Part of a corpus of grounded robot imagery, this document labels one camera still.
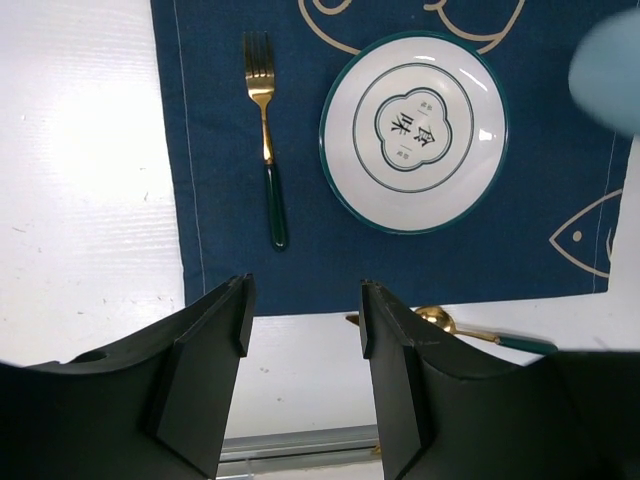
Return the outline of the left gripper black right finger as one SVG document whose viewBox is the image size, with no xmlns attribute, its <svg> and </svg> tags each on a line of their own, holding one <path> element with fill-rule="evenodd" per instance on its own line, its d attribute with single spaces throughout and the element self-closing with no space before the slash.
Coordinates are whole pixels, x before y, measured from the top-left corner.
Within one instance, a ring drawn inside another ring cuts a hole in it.
<svg viewBox="0 0 640 480">
<path fill-rule="evenodd" d="M 359 328 L 388 479 L 635 479 L 639 356 L 560 351 L 525 366 L 361 284 Z"/>
</svg>

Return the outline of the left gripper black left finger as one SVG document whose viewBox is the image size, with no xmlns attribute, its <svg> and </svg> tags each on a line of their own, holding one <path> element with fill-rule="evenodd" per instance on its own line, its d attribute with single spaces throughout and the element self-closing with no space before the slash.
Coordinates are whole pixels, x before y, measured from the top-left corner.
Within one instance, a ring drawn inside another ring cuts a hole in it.
<svg viewBox="0 0 640 480">
<path fill-rule="evenodd" d="M 2 477 L 214 478 L 255 299 L 235 276 L 67 363 L 3 364 Z"/>
</svg>

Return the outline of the gold knife green handle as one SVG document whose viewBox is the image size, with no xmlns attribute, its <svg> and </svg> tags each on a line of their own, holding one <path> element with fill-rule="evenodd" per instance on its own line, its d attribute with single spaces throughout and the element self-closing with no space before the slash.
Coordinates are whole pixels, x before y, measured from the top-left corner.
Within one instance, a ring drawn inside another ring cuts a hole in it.
<svg viewBox="0 0 640 480">
<path fill-rule="evenodd" d="M 359 316 L 358 315 L 347 315 L 346 316 L 346 320 L 356 326 L 358 326 L 360 324 L 359 321 Z"/>
</svg>

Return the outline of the white plate with dark rim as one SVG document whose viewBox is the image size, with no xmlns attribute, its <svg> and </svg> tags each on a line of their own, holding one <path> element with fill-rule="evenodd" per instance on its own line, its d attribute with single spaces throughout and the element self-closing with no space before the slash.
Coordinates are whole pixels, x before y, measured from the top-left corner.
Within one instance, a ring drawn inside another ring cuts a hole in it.
<svg viewBox="0 0 640 480">
<path fill-rule="evenodd" d="M 339 73 L 319 151 L 344 208 L 383 232 L 419 235 L 471 213 L 509 145 L 506 93 L 478 53 L 447 34 L 384 37 Z"/>
</svg>

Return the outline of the blue placemat with whale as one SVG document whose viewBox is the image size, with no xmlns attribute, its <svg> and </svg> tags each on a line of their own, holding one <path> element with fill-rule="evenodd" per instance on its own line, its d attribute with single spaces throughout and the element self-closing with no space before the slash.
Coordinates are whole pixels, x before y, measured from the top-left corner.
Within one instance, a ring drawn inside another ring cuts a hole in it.
<svg viewBox="0 0 640 480">
<path fill-rule="evenodd" d="M 151 5 L 185 300 L 255 276 L 261 315 L 352 310 L 362 279 L 411 304 L 600 293 L 609 286 L 631 142 L 588 118 L 568 87 L 580 40 L 629 1 L 155 1 Z M 460 221 L 396 235 L 351 215 L 319 151 L 321 111 L 361 49 L 407 31 L 447 34 L 489 63 L 510 133 L 500 175 Z M 288 247 L 270 241 L 260 109 L 243 34 L 266 32 L 268 122 Z"/>
</svg>

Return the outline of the aluminium front rail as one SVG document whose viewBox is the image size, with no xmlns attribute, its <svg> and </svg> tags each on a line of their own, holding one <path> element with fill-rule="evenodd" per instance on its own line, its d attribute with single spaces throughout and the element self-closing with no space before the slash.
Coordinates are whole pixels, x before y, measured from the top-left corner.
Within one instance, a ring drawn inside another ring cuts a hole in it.
<svg viewBox="0 0 640 480">
<path fill-rule="evenodd" d="M 227 438 L 220 463 L 373 449 L 376 425 Z"/>
</svg>

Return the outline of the gold spoon green handle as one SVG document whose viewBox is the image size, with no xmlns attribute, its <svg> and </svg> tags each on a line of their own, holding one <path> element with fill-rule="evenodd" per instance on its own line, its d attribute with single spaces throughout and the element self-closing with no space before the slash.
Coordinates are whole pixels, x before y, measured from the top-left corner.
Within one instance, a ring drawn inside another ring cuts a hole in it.
<svg viewBox="0 0 640 480">
<path fill-rule="evenodd" d="M 440 306 L 422 306 L 417 308 L 415 313 L 425 321 L 438 326 L 451 335 L 467 336 L 487 341 L 504 348 L 538 355 L 549 355 L 558 351 L 558 347 L 555 344 L 541 339 L 518 337 L 504 333 L 460 329 L 455 323 L 454 318 Z"/>
</svg>

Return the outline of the gold fork green handle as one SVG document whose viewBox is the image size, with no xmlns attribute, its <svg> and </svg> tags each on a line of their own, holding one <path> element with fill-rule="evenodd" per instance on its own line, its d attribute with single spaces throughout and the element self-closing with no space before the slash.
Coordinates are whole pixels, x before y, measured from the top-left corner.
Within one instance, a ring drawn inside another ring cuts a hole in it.
<svg viewBox="0 0 640 480">
<path fill-rule="evenodd" d="M 288 247 L 289 235 L 280 176 L 275 163 L 268 122 L 268 106 L 275 94 L 275 68 L 268 34 L 245 32 L 243 53 L 248 96 L 260 109 L 270 241 L 276 251 L 282 252 Z"/>
</svg>

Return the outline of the light blue mug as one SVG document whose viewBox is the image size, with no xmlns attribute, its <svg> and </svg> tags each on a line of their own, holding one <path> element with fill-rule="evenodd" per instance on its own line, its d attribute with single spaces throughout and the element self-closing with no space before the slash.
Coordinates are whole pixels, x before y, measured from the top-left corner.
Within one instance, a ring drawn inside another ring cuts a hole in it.
<svg viewBox="0 0 640 480">
<path fill-rule="evenodd" d="M 597 23 L 579 42 L 568 86 L 576 105 L 623 136 L 639 134 L 639 10 Z"/>
</svg>

